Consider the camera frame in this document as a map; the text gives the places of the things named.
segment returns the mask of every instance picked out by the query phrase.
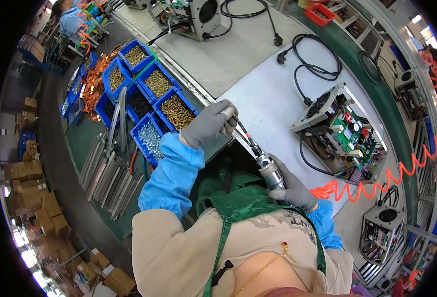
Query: orange coiled air hose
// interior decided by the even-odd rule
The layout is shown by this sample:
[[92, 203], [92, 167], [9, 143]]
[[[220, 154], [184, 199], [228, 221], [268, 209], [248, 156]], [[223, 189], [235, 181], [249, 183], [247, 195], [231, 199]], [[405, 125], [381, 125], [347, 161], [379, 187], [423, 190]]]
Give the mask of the orange coiled air hose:
[[388, 189], [390, 188], [390, 180], [392, 180], [396, 184], [400, 184], [402, 179], [403, 179], [403, 172], [405, 172], [407, 175], [413, 175], [415, 173], [416, 166], [418, 166], [420, 168], [425, 167], [425, 165], [427, 163], [427, 157], [432, 159], [432, 160], [435, 159], [436, 154], [437, 154], [437, 138], [436, 138], [436, 136], [434, 136], [434, 137], [435, 137], [435, 147], [436, 147], [435, 154], [433, 154], [433, 155], [430, 154], [428, 152], [426, 146], [423, 144], [423, 162], [422, 163], [418, 162], [414, 153], [411, 153], [411, 160], [412, 160], [411, 171], [408, 171], [405, 168], [405, 166], [403, 166], [403, 163], [399, 162], [400, 176], [399, 176], [399, 179], [396, 180], [393, 177], [390, 170], [387, 168], [387, 187], [382, 187], [379, 182], [376, 182], [373, 185], [373, 191], [370, 195], [365, 191], [364, 186], [361, 182], [359, 183], [359, 186], [357, 188], [357, 195], [355, 196], [355, 199], [352, 198], [352, 193], [351, 193], [351, 190], [349, 189], [348, 183], [345, 184], [344, 188], [339, 193], [339, 184], [337, 181], [330, 181], [323, 187], [317, 187], [316, 189], [312, 189], [309, 191], [317, 199], [329, 199], [331, 197], [331, 194], [334, 193], [334, 199], [336, 201], [339, 201], [342, 198], [342, 196], [345, 194], [345, 192], [347, 192], [347, 195], [348, 195], [349, 200], [351, 202], [356, 202], [359, 199], [359, 196], [361, 193], [363, 193], [365, 197], [372, 199], [375, 196], [375, 194], [377, 193], [377, 187], [379, 187], [379, 189], [382, 192], [387, 192]]
[[[99, 2], [96, 3], [98, 5], [98, 7], [101, 9], [102, 12], [104, 12], [103, 5], [105, 3], [106, 3], [106, 0], [103, 0], [102, 2], [99, 1]], [[77, 4], [77, 7], [81, 7], [81, 11], [78, 13], [78, 16], [79, 17], [83, 17], [83, 19], [81, 19], [81, 21], [78, 23], [78, 26], [83, 28], [83, 30], [81, 30], [78, 33], [78, 36], [80, 38], [83, 37], [83, 39], [79, 43], [80, 44], [85, 44], [85, 45], [88, 46], [88, 49], [86, 50], [85, 55], [87, 55], [90, 52], [90, 48], [91, 48], [90, 43], [85, 41], [88, 38], [88, 36], [90, 35], [88, 33], [85, 33], [86, 29], [88, 29], [88, 25], [83, 22], [88, 17], [88, 15], [84, 13], [84, 10], [87, 9], [87, 6], [88, 6], [87, 0], [81, 0]]]

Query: factory floor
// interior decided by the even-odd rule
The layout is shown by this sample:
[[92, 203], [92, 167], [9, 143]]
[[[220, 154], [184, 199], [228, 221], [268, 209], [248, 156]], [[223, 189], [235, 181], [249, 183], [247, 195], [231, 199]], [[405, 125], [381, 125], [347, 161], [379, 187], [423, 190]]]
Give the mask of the factory floor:
[[[133, 37], [119, 22], [107, 28], [110, 35], [100, 43], [96, 52], [109, 53], [116, 45]], [[129, 249], [115, 239], [78, 183], [78, 174], [65, 140], [66, 127], [59, 121], [60, 104], [65, 99], [68, 81], [79, 62], [77, 58], [64, 77], [48, 72], [43, 75], [42, 88], [37, 95], [37, 141], [40, 144], [44, 174], [75, 237], [84, 239], [91, 248], [98, 248], [112, 265], [133, 277]], [[77, 250], [81, 248], [79, 244], [75, 247]]]

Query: green circuit board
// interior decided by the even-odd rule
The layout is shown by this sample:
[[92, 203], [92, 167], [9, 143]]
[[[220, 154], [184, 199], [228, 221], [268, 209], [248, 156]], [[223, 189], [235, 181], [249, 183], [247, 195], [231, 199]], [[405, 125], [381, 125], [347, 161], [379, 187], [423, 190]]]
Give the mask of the green circuit board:
[[[352, 111], [352, 109], [346, 107], [346, 112], [351, 114], [353, 119], [358, 120], [359, 117]], [[342, 127], [344, 127], [344, 130], [342, 130], [341, 132], [334, 132], [332, 133], [332, 136], [340, 144], [342, 150], [346, 153], [350, 153], [354, 149], [359, 149], [362, 152], [363, 157], [352, 158], [353, 165], [356, 166], [360, 171], [362, 171], [365, 165], [369, 163], [377, 143], [374, 142], [369, 149], [362, 148], [362, 146], [356, 148], [357, 142], [360, 137], [360, 132], [352, 132], [349, 126], [339, 118], [339, 116], [342, 114], [343, 111], [342, 109], [340, 109], [339, 114], [336, 116], [331, 126], [341, 125]]]

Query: circuit board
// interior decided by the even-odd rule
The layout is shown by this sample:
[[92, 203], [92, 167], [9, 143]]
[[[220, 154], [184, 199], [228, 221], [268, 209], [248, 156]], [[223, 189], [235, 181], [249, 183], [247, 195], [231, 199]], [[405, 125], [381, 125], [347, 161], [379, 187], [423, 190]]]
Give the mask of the circuit board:
[[[362, 123], [359, 121], [359, 117], [354, 113], [354, 111], [346, 106], [346, 112], [348, 112], [352, 116], [352, 124], [358, 123], [360, 129], [362, 129]], [[376, 142], [372, 142], [370, 147], [359, 146], [357, 142], [360, 138], [360, 130], [358, 132], [353, 132], [349, 125], [347, 125], [342, 119], [343, 110], [339, 110], [339, 114], [335, 117], [334, 122], [332, 122], [331, 126], [341, 125], [344, 129], [341, 132], [332, 133], [333, 138], [340, 144], [341, 149], [350, 153], [355, 149], [360, 150], [363, 154], [363, 157], [353, 157], [353, 165], [356, 166], [360, 171], [364, 169], [364, 167], [369, 163], [370, 158], [375, 150], [377, 145]]]

